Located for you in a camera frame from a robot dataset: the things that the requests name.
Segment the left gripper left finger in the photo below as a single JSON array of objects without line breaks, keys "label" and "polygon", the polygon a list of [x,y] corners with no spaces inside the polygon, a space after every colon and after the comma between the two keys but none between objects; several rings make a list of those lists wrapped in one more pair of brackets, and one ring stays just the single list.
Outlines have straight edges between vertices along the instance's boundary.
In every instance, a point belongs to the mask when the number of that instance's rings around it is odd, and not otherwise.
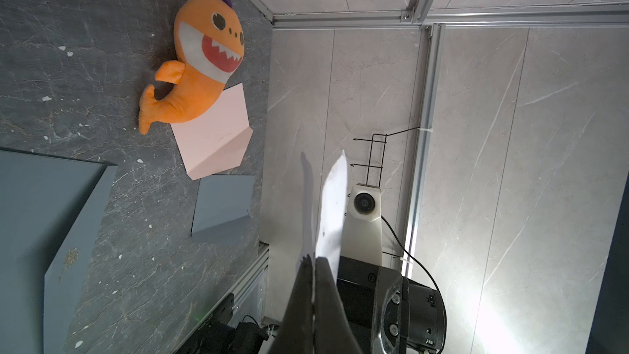
[{"label": "left gripper left finger", "polygon": [[282,324],[269,353],[314,352],[314,267],[311,256],[301,260]]}]

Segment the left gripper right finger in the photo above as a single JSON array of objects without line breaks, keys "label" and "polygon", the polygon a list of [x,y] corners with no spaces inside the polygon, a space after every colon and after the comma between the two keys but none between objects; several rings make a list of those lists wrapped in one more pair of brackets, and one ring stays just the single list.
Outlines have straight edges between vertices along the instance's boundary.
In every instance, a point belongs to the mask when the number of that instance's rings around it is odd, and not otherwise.
[{"label": "left gripper right finger", "polygon": [[314,353],[362,353],[327,258],[316,258],[314,280]]}]

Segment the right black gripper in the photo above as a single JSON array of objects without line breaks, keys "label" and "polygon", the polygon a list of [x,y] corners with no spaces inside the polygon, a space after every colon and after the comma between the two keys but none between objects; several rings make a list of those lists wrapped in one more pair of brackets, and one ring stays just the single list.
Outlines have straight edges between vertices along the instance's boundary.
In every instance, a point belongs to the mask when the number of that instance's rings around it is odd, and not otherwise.
[{"label": "right black gripper", "polygon": [[440,353],[447,336],[442,295],[400,272],[347,257],[337,275],[345,314],[363,353]]}]

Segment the white blue bordered letter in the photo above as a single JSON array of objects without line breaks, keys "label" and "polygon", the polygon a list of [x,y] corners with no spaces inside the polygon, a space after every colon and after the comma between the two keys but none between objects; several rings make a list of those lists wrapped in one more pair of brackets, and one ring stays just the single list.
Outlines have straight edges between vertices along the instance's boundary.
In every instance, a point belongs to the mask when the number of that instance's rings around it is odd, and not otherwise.
[{"label": "white blue bordered letter", "polygon": [[342,247],[342,230],[347,207],[347,158],[345,153],[337,159],[328,173],[320,200],[320,213],[315,221],[314,174],[310,162],[301,154],[304,194],[302,212],[302,247],[300,257],[324,257],[337,279]]}]

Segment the grey envelope front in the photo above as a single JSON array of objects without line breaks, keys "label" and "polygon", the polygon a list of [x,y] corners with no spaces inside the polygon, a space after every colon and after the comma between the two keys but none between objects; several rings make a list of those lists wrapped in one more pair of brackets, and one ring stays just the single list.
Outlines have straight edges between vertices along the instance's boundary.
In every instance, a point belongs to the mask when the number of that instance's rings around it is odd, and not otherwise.
[{"label": "grey envelope front", "polygon": [[200,244],[236,245],[252,226],[253,175],[211,175],[201,179],[192,239]]}]

